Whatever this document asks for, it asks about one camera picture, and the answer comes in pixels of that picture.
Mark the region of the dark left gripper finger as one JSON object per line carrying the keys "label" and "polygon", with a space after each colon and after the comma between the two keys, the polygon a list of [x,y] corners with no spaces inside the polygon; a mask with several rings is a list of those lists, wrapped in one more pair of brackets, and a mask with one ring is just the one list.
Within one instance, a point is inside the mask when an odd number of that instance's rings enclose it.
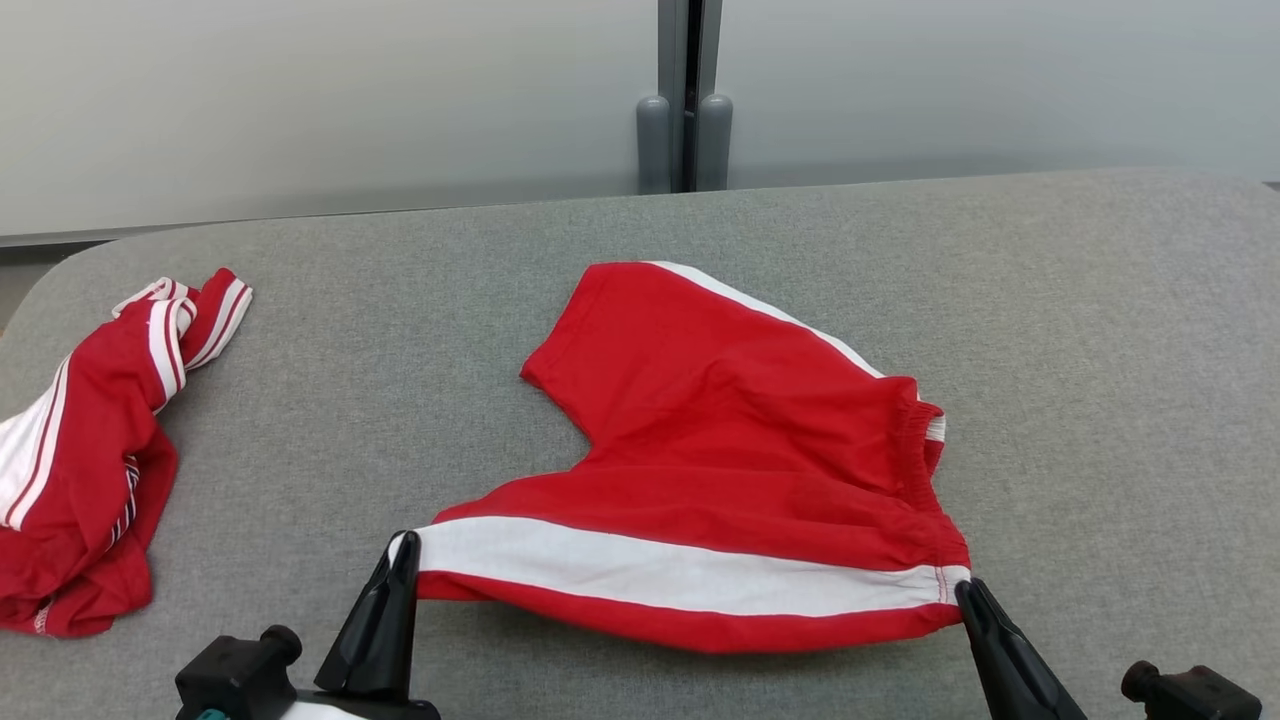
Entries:
{"label": "dark left gripper finger", "polygon": [[401,580],[381,557],[315,676],[315,685],[346,696],[401,694]]}
{"label": "dark left gripper finger", "polygon": [[398,548],[398,700],[410,701],[410,687],[413,662],[413,637],[417,607],[417,577],[421,537],[416,530],[407,530],[401,537]]}

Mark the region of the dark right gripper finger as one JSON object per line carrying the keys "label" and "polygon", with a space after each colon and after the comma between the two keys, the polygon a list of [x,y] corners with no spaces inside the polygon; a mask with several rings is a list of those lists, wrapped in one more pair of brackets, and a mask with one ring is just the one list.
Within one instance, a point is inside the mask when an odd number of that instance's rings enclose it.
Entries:
{"label": "dark right gripper finger", "polygon": [[1005,639],[1005,647],[1025,683],[1030,720],[1085,720],[1080,706],[1051,671],[1048,664],[1012,620],[1011,624],[1012,635]]}
{"label": "dark right gripper finger", "polygon": [[992,720],[1030,720],[1025,683],[1005,647],[1010,618],[978,578],[959,582],[955,594]]}

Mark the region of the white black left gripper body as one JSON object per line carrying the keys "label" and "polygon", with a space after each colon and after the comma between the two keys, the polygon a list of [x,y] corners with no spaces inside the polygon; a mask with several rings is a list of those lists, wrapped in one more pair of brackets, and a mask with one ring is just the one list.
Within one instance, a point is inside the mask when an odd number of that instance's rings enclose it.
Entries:
{"label": "white black left gripper body", "polygon": [[434,705],[421,700],[301,691],[280,720],[442,720],[442,715]]}

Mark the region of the red jersey with white trim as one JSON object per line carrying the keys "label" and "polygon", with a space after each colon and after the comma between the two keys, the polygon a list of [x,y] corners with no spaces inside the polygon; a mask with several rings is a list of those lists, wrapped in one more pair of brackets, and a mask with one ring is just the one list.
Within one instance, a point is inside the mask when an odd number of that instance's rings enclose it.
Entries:
{"label": "red jersey with white trim", "polygon": [[179,456],[157,414],[238,331],[253,299],[232,270],[163,277],[0,421],[0,630],[93,635],[154,597],[147,550]]}

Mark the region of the red shorts with white stripe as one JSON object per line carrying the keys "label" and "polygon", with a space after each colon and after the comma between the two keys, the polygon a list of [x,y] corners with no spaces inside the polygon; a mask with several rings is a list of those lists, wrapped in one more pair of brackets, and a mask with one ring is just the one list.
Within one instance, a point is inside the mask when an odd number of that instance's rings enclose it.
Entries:
{"label": "red shorts with white stripe", "polygon": [[960,623],[972,560],[932,482],[946,419],[913,378],[673,263],[588,268],[521,375],[588,452],[439,512],[420,598],[703,653]]}

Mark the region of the grey vertical partition post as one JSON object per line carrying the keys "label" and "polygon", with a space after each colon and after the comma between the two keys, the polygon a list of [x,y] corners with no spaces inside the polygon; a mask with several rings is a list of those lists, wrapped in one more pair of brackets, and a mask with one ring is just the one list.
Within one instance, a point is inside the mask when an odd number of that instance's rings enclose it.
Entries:
{"label": "grey vertical partition post", "polygon": [[658,0],[658,91],[669,102],[671,193],[694,190],[695,113],[716,88],[724,0]]}

